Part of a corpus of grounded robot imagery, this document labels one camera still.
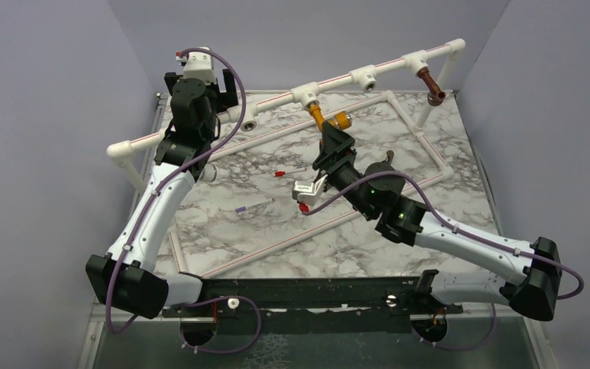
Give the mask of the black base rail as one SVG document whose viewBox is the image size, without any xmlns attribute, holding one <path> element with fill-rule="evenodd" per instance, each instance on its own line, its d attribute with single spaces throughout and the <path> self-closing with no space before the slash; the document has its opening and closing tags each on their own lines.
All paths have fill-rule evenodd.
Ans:
<svg viewBox="0 0 590 369">
<path fill-rule="evenodd" d="M 198 307 L 172 304 L 161 316 L 177 318 L 189 331 L 219 335 L 253 334 L 257 327 L 264 334 L 408 334 L 421 323 L 463 312 L 431 296 L 433 275 L 209 279 Z"/>
</svg>

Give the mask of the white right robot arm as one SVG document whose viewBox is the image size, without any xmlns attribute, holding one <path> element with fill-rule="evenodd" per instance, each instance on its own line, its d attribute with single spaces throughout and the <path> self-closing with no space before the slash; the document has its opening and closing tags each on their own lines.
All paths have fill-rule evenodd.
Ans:
<svg viewBox="0 0 590 369">
<path fill-rule="evenodd" d="M 535 241 L 504 238 L 451 220 L 432 207 L 424 193 L 420 201 L 402 194 L 413 179 L 386 161 L 372 163 L 363 173 L 354 167 L 354 138 L 325 122 L 320 153 L 313 169 L 325 177 L 353 210 L 395 244 L 418 246 L 451 254 L 483 269 L 484 273 L 438 274 L 430 284 L 413 291 L 413 304 L 430 313 L 441 304 L 482 302 L 506 304 L 536 321 L 551 321 L 559 299 L 562 271 L 557 244 L 544 237 Z"/>
</svg>

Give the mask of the purple capped white stick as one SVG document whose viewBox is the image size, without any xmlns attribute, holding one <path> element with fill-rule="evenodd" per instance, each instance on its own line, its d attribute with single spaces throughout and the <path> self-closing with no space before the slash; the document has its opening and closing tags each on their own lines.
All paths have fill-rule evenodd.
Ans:
<svg viewBox="0 0 590 369">
<path fill-rule="evenodd" d="M 265 201 L 258 202 L 256 204 L 247 204 L 247 205 L 244 205 L 244 206 L 240 206 L 239 208 L 236 208 L 234 211 L 237 214 L 239 214 L 239 213 L 242 213 L 242 212 L 245 212 L 245 211 L 249 211 L 249 210 L 254 209 L 254 208 L 259 208 L 259 207 L 262 207 L 262 206 L 267 206 L 269 204 L 272 204 L 273 202 L 274 202 L 274 198 L 270 198 L 270 199 L 267 199 Z"/>
</svg>

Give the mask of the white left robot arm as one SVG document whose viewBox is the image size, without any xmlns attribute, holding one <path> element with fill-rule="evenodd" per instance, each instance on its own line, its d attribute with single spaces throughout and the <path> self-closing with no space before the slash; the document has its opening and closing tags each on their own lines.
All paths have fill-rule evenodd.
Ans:
<svg viewBox="0 0 590 369">
<path fill-rule="evenodd" d="M 182 304 L 198 316 L 210 308 L 210 294 L 198 277 L 154 274 L 160 246 L 187 193 L 204 173 L 209 150 L 220 137 L 217 114 L 238 104 L 231 71 L 225 90 L 203 77 L 167 73 L 173 118 L 164 129 L 149 182 L 121 235 L 103 256 L 93 254 L 85 271 L 98 301 L 148 319 Z"/>
</svg>

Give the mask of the brown water faucet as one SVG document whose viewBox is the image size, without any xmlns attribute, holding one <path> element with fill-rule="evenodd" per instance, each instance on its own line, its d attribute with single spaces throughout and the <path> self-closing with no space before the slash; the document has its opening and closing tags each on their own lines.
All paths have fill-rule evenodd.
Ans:
<svg viewBox="0 0 590 369">
<path fill-rule="evenodd" d="M 440 106 L 446 98 L 446 93 L 440 88 L 438 83 L 431 76 L 429 69 L 427 67 L 421 68 L 416 73 L 416 76 L 421 79 L 428 88 L 428 104 L 432 107 Z"/>
</svg>

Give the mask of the orange water faucet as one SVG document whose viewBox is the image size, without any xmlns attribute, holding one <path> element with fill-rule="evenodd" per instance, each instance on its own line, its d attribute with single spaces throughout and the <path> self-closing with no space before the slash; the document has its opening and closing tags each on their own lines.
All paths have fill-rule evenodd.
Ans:
<svg viewBox="0 0 590 369">
<path fill-rule="evenodd" d="M 311 118 L 315 121 L 316 127 L 320 133 L 323 132 L 324 123 L 329 123 L 334 128 L 344 131 L 352 126 L 353 118 L 347 111 L 340 111 L 333 116 L 325 117 L 321 111 L 320 106 L 312 102 L 306 107 Z"/>
</svg>

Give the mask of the red capped white stick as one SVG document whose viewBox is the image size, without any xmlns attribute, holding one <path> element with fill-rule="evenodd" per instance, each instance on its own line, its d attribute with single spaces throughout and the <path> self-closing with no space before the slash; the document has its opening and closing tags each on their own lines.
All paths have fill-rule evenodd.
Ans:
<svg viewBox="0 0 590 369">
<path fill-rule="evenodd" d="M 297 169 L 286 170 L 286 171 L 275 171 L 274 176 L 279 178 L 279 177 L 283 177 L 284 175 L 292 175 L 292 174 L 304 172 L 306 170 L 307 170 L 307 168 L 297 168 Z"/>
</svg>

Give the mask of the white PVC pipe frame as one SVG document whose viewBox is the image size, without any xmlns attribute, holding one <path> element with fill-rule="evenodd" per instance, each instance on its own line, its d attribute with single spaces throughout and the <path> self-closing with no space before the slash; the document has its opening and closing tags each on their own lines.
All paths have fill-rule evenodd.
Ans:
<svg viewBox="0 0 590 369">
<path fill-rule="evenodd" d="M 431 60 L 443 63 L 434 74 L 444 86 L 460 60 L 461 38 L 444 45 L 367 65 L 325 81 L 310 82 L 275 95 L 251 94 L 252 131 L 223 135 L 210 158 L 209 181 L 186 195 L 159 249 L 154 273 L 188 272 L 204 278 L 312 278 L 411 275 L 448 258 L 436 251 L 415 252 L 390 244 L 343 198 L 330 190 L 320 211 L 306 216 L 292 199 L 295 181 L 312 181 L 320 132 L 304 104 L 318 101 L 326 117 L 347 111 L 356 141 L 356 167 L 363 171 L 395 155 L 393 167 L 424 189 L 440 189 L 454 176 L 452 153 L 445 153 L 428 117 L 424 94 L 413 97 L 371 91 L 395 74 L 416 74 Z M 275 177 L 275 171 L 307 168 Z M 234 210 L 274 198 L 267 206 Z"/>
</svg>

